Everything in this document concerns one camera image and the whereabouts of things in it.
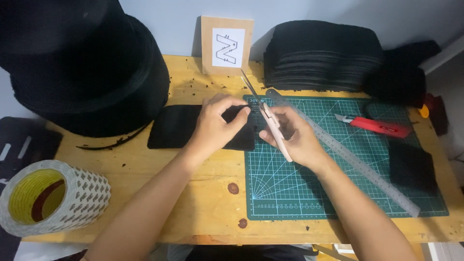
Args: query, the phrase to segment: scissors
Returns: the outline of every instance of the scissors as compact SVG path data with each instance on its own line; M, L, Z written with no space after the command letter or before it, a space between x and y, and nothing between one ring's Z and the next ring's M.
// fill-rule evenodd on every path
M250 81L248 80L248 78L246 77L245 73L242 71L242 80L243 82L248 86L248 89L250 89L250 91L253 93L253 95L255 96L257 102L258 102L258 105L259 105L259 110L261 111L261 114L263 115L264 119L266 120L267 124L269 125L269 129L271 130L271 133L272 135L274 136L276 142L277 142L277 146L279 148L279 150L282 152L282 154L284 155L285 159L288 161L288 162L292 162L293 160L291 159L285 145L284 145L284 136L282 135L282 133L280 132L279 128L280 128L280 124L279 124L279 120L277 119L276 115L274 113L271 112L271 110L269 109L269 107L267 106L266 103L263 103L261 102L261 99L259 98L258 94L255 92L255 89L253 89L253 86L251 85Z

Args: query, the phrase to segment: wooden sign board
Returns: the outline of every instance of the wooden sign board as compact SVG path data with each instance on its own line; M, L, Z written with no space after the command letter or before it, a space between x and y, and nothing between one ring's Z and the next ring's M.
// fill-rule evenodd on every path
M248 69L253 20L201 16L203 74L241 75Z

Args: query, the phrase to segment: metal ruler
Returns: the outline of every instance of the metal ruler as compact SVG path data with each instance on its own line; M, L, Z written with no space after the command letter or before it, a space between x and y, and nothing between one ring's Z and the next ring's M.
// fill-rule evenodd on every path
M419 215L420 208L416 204L414 204L403 193L397 190L392 184L388 183L386 180L381 178L380 175L376 173L371 167L369 167L362 160L360 160L355 154L353 154L340 142L335 140L330 134L328 134L321 127L319 127L319 125L317 125L313 120L311 120L303 112L297 109L292 103L290 103L287 99L280 95L276 90L268 89L266 91L266 96L273 99L276 105L291 107L296 113L298 113L298 115L302 119L309 123L309 125L313 128L316 137L322 140L339 156L345 159L351 166L353 166L353 168L355 168L361 174L363 174L364 177L366 177L377 187L379 187L385 194L387 194L393 201L395 201L412 217L417 217Z

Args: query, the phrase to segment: person's left hand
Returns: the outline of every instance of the person's left hand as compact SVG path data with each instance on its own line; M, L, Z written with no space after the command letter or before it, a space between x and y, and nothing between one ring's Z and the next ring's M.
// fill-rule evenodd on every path
M251 110L244 107L229 124L222 118L222 113L232 105L246 104L242 99L223 93L203 99L197 126L184 150L193 153L195 159L203 162L211 154L222 149L246 124Z

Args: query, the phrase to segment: hand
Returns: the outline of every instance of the hand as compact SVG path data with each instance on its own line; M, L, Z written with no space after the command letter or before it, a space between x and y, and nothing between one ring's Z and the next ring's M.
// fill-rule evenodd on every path
M244 107L229 124L222 118L222 113L232 105L246 104L242 99L223 93L218 93L211 99L203 99L197 126L185 149L193 153L194 158L200 163L222 149L246 124L251 110Z
M280 130L286 138L284 145L295 162L310 168L313 172L319 172L327 161L332 160L319 144L311 126L292 108L271 107L270 110L279 119ZM269 126L260 131L259 136L278 148Z

